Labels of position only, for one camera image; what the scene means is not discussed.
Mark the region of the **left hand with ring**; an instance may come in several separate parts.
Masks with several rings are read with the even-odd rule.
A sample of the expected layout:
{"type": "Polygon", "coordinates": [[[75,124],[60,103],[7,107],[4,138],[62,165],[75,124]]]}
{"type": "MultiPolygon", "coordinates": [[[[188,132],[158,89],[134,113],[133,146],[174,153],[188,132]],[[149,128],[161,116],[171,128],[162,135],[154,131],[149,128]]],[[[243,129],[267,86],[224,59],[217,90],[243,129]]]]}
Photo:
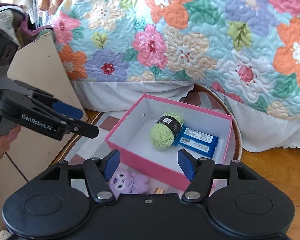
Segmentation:
{"type": "Polygon", "coordinates": [[[11,129],[6,135],[0,136],[0,159],[4,156],[4,153],[10,149],[10,144],[17,139],[21,126],[17,125],[11,129]]]}

